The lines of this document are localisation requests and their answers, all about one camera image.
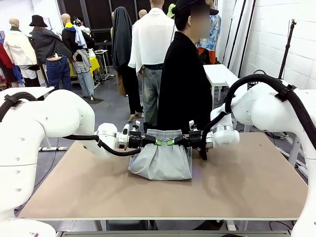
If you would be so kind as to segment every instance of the red garment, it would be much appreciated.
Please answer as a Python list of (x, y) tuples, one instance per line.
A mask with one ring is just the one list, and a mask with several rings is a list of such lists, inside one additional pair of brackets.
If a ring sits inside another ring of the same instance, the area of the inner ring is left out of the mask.
[(3, 62), (3, 64), (7, 68), (13, 68), (13, 64), (11, 62), (11, 59), (9, 58), (8, 54), (6, 53), (3, 44), (0, 42), (0, 60)]

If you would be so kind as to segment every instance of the elastic waistband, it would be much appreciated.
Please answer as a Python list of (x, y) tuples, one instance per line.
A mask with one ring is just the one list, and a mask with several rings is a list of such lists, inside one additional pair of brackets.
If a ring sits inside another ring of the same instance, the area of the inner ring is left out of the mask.
[(154, 64), (154, 65), (144, 65), (144, 67), (149, 69), (149, 70), (162, 70), (163, 63)]

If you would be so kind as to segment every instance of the white sleeve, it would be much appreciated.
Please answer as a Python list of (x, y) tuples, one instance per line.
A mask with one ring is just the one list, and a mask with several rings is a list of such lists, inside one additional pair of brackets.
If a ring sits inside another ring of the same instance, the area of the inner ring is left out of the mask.
[(12, 57), (12, 54), (11, 54), (11, 51), (10, 51), (10, 48), (9, 48), (9, 45), (8, 45), (8, 42), (5, 39), (4, 39), (4, 42), (3, 42), (3, 47), (4, 47), (7, 55), (9, 56), (11, 62), (14, 63), (13, 57)]
[(128, 66), (131, 68), (136, 68), (136, 72), (139, 72), (142, 65), (140, 59), (140, 47), (139, 47), (139, 35), (138, 35), (138, 28), (133, 25), (132, 29), (132, 49), (130, 60)]

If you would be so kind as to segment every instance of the yellow table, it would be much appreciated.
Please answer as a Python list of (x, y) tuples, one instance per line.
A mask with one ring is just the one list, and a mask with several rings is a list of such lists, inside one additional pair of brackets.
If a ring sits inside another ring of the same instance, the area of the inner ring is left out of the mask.
[[(90, 72), (91, 72), (91, 76), (93, 78), (93, 72), (95, 70), (99, 71), (100, 70), (100, 65), (99, 65), (98, 60), (97, 60), (96, 57), (90, 58), (90, 61), (91, 61), (91, 64), (92, 64), (92, 67), (90, 68)], [(70, 67), (70, 77), (76, 77), (77, 73), (74, 70), (73, 65), (69, 61), (68, 61), (68, 63), (69, 63), (69, 67)]]

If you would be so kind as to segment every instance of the black bucket hat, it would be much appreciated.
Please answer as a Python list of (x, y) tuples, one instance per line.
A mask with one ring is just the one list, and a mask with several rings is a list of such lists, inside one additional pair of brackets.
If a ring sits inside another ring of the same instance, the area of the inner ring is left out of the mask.
[[(206, 4), (205, 0), (177, 0), (176, 7), (172, 10), (172, 13), (176, 14), (177, 12), (182, 11), (183, 9), (192, 9), (194, 8), (195, 11), (199, 9), (204, 11), (209, 5)], [(217, 15), (218, 10), (210, 8), (209, 14), (210, 15)]]
[(39, 15), (32, 16), (32, 22), (30, 23), (30, 26), (47, 27), (47, 25), (44, 22), (44, 19)]

